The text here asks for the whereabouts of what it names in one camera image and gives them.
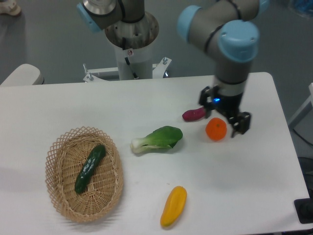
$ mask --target yellow squash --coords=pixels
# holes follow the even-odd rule
[[[180,216],[185,207],[187,191],[182,186],[173,188],[168,196],[163,214],[161,216],[161,226],[169,227]]]

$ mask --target cucumber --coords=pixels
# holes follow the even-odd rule
[[[84,163],[83,168],[79,172],[75,182],[75,192],[80,194],[84,192],[90,178],[93,175],[94,170],[99,165],[99,162],[105,157],[106,148],[104,145],[99,144],[90,152],[87,160]]]

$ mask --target person's foot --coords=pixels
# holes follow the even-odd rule
[[[0,15],[6,14],[10,16],[19,16],[22,10],[15,0],[7,0],[0,2]]]

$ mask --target blue joint cap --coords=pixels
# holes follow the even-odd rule
[[[221,28],[218,46],[228,59],[245,63],[257,55],[259,40],[259,30],[253,23],[236,20]]]
[[[93,33],[101,32],[100,27],[93,21],[81,3],[77,5],[77,10],[81,18],[85,21],[86,25]]]
[[[263,12],[265,12],[268,9],[270,0],[259,0],[259,1],[260,1],[260,3],[259,3],[260,5],[259,5],[258,15],[262,14]]]
[[[189,6],[185,8],[180,14],[177,22],[177,33],[182,37],[185,42],[189,42],[189,29],[191,22],[196,14],[196,12],[200,9],[199,6]]]

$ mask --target white chair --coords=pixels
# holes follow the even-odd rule
[[[45,81],[40,70],[35,66],[23,64],[15,69],[2,84],[1,87],[40,85]]]

